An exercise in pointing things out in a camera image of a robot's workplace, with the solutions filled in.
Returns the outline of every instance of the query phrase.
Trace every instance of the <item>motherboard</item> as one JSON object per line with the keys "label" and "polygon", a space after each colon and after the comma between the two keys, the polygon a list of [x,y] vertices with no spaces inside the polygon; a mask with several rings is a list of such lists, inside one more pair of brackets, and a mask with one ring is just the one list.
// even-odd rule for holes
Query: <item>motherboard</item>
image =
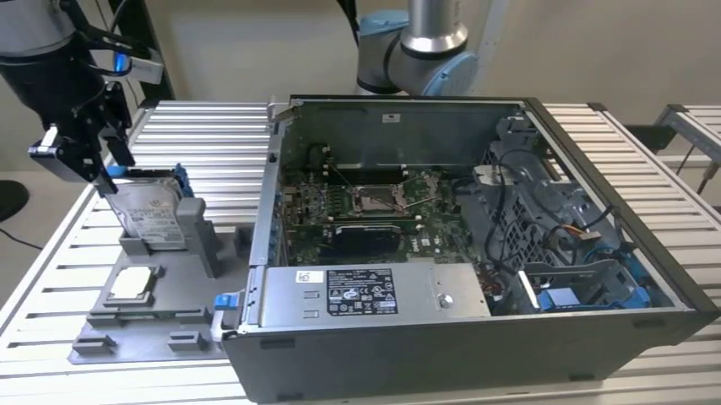
{"label": "motherboard", "polygon": [[454,181],[432,169],[287,172],[289,264],[480,262]]}

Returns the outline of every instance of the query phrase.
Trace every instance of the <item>white wall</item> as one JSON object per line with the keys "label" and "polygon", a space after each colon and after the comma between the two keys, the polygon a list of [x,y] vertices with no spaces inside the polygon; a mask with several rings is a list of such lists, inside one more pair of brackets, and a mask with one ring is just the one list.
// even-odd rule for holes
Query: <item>white wall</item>
{"label": "white wall", "polygon": [[[406,0],[359,0],[358,14],[406,8]],[[335,0],[151,0],[155,32],[177,96],[266,101],[271,95],[347,94],[357,47]],[[470,48],[488,0],[462,0]]]}
{"label": "white wall", "polygon": [[719,0],[513,0],[488,95],[600,101],[627,122],[721,104]]}
{"label": "white wall", "polygon": [[0,171],[42,170],[27,155],[32,141],[42,138],[38,115],[19,101],[8,84],[0,79]]}

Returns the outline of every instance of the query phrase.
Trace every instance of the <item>slotted aluminum surface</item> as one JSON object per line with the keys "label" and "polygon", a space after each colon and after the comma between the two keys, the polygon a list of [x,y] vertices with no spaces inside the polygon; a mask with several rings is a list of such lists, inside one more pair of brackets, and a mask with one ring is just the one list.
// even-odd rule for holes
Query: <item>slotted aluminum surface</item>
{"label": "slotted aluminum surface", "polygon": [[669,125],[721,164],[720,105],[669,105],[657,123]]}
{"label": "slotted aluminum surface", "polygon": [[[613,117],[586,105],[548,106],[721,305],[721,221]],[[139,123],[134,152],[141,164],[165,167],[181,161],[189,166],[219,231],[253,221],[267,139],[265,105],[165,102]],[[66,360],[119,254],[119,226],[107,209],[88,189],[3,308],[0,319],[11,323],[0,337],[0,403],[249,402],[223,360],[82,366]],[[721,323],[679,346],[641,354],[605,381],[350,400],[433,402],[721,403]]]}

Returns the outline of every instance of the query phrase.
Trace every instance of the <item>blue tab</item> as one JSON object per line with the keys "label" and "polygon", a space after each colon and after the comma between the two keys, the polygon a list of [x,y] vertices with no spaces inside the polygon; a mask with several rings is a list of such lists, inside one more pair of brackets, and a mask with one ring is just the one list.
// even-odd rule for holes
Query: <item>blue tab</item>
{"label": "blue tab", "polygon": [[580,305],[578,297],[568,287],[561,289],[545,289],[537,296],[541,310],[550,311]]}
{"label": "blue tab", "polygon": [[233,311],[238,309],[238,294],[218,294],[213,303],[217,311]]}
{"label": "blue tab", "polygon": [[195,193],[193,192],[193,187],[191,187],[191,179],[189,177],[189,171],[185,169],[183,165],[181,165],[179,163],[177,164],[177,167],[174,168],[173,171],[178,179],[181,179],[183,197],[195,197]]}
{"label": "blue tab", "polygon": [[637,287],[633,290],[633,294],[629,299],[624,302],[624,308],[627,309],[641,309],[649,308],[652,306],[652,297],[649,296],[648,291],[644,287]]}
{"label": "blue tab", "polygon": [[110,165],[106,169],[108,176],[112,178],[123,177],[127,173],[126,166]]}

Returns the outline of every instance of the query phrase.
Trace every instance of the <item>robotic arm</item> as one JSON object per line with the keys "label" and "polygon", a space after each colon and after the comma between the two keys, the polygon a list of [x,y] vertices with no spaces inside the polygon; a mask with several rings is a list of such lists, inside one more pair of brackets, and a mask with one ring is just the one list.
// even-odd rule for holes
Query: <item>robotic arm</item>
{"label": "robotic arm", "polygon": [[99,139],[119,165],[135,161],[123,89],[103,78],[119,74],[98,67],[94,49],[151,57],[141,43],[88,24],[76,0],[0,0],[0,74],[46,129],[31,157],[63,180],[94,183],[104,195],[118,188]]}
{"label": "robotic arm", "polygon": [[[468,29],[458,0],[409,0],[409,12],[378,11],[358,30],[361,94],[458,95],[470,86],[477,56],[465,51]],[[153,59],[139,42],[88,24],[76,0],[0,0],[0,75],[40,116],[46,135],[31,157],[62,179],[91,182],[100,195],[118,187],[104,169],[102,138],[118,165],[134,166],[131,117],[111,72],[91,50]]]}
{"label": "robotic arm", "polygon": [[406,11],[361,19],[357,84],[361,95],[462,95],[478,57],[465,50],[469,30],[458,0],[409,0]]}

